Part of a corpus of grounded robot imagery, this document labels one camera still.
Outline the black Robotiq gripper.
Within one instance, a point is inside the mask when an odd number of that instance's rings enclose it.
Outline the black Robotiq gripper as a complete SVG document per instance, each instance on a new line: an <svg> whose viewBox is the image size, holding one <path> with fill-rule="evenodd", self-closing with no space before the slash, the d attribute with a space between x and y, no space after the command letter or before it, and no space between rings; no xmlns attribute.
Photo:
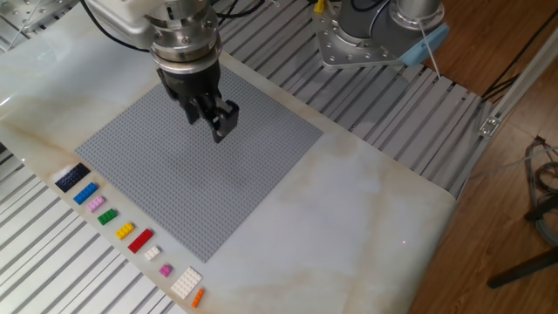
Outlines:
<svg viewBox="0 0 558 314"><path fill-rule="evenodd" d="M161 69L157 73L170 98L181 102L188 123L193 125L199 119L205 119L212 129L215 143L220 143L236 127L240 108L232 100L209 99L203 112L202 96L221 97L219 62L201 72L190 74L176 74Z"/></svg>

